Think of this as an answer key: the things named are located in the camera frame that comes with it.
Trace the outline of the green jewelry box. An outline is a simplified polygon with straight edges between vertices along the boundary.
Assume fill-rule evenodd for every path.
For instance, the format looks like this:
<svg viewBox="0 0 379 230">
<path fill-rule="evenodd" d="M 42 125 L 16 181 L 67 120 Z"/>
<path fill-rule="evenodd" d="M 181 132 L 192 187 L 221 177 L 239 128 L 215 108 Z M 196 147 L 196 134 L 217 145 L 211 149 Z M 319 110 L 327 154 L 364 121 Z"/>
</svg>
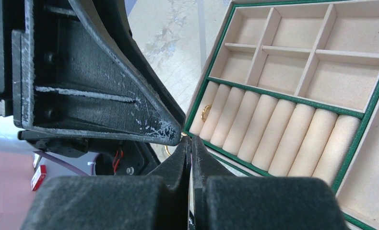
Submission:
<svg viewBox="0 0 379 230">
<path fill-rule="evenodd" d="M 233 0 L 184 127 L 246 175 L 313 176 L 379 230 L 379 0 Z"/>
</svg>

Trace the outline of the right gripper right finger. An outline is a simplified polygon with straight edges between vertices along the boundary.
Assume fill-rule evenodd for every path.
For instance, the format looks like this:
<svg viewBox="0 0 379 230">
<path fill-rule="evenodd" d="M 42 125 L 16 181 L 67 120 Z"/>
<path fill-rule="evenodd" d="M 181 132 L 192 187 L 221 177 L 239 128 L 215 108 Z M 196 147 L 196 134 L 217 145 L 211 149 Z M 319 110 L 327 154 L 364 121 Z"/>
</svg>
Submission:
<svg viewBox="0 0 379 230">
<path fill-rule="evenodd" d="M 330 187 L 311 177 L 238 177 L 191 139 L 198 230 L 345 230 Z"/>
</svg>

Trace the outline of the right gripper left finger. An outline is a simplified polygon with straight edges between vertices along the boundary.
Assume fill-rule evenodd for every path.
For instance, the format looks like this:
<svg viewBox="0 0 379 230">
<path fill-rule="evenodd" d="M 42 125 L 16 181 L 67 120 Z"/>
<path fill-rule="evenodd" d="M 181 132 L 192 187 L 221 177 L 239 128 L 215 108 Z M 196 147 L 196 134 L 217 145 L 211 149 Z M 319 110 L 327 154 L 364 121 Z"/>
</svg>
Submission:
<svg viewBox="0 0 379 230">
<path fill-rule="evenodd" d="M 145 176 L 67 176 L 42 185 L 23 230 L 186 230 L 190 140 Z"/>
</svg>

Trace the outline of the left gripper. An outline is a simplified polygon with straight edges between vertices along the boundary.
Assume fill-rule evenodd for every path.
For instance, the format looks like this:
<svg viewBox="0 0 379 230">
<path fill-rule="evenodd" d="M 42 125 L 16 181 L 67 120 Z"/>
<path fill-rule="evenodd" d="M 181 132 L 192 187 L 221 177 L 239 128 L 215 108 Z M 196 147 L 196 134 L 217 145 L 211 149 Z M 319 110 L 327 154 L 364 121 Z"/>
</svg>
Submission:
<svg viewBox="0 0 379 230">
<path fill-rule="evenodd" d="M 145 175 L 160 164 L 146 142 L 176 145 L 182 127 L 93 1 L 0 0 L 0 152 L 35 154 L 77 175 L 65 159 L 92 155 L 92 175 Z"/>
</svg>

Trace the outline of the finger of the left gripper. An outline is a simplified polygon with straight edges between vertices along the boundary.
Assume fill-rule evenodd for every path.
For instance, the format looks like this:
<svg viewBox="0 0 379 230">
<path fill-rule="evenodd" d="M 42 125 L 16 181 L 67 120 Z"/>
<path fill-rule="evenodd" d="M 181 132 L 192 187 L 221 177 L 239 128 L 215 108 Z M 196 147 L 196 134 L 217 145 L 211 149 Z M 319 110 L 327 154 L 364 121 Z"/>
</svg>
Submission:
<svg viewBox="0 0 379 230">
<path fill-rule="evenodd" d="M 133 66 L 144 76 L 147 83 L 154 89 L 154 95 L 158 95 L 162 104 L 172 115 L 173 119 L 184 126 L 185 113 L 158 78 L 157 74 L 141 52 L 136 41 L 132 37 L 128 16 L 123 0 L 94 0 L 94 6 L 116 45 Z"/>
</svg>

